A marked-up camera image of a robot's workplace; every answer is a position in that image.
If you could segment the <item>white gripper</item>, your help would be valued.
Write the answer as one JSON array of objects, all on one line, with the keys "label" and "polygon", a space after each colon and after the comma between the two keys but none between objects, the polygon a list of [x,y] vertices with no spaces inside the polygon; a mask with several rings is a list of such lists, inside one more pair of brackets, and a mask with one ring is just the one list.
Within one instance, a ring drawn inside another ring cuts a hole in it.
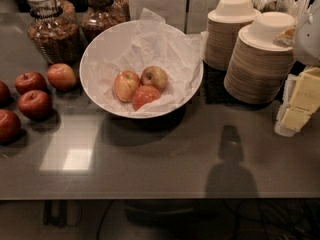
[{"label": "white gripper", "polygon": [[[300,18],[294,33],[293,55],[304,65],[320,66],[320,0]],[[296,80],[281,122],[299,132],[311,116],[320,108],[320,68],[307,67]]]}]

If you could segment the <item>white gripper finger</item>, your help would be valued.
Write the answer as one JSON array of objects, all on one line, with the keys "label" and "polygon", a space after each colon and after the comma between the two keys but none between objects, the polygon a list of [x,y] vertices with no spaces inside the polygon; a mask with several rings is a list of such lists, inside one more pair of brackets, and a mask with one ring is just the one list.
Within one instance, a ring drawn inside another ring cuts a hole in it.
[{"label": "white gripper finger", "polygon": [[276,123],[274,126],[274,131],[284,137],[293,137],[296,132],[292,129],[287,128],[281,120],[284,117],[284,114],[286,112],[286,109],[289,107],[289,100],[292,96],[292,93],[294,91],[294,87],[296,84],[297,77],[293,74],[289,74],[285,83],[284,83],[284,90],[282,95],[282,104],[279,107],[277,116],[276,116]]}]

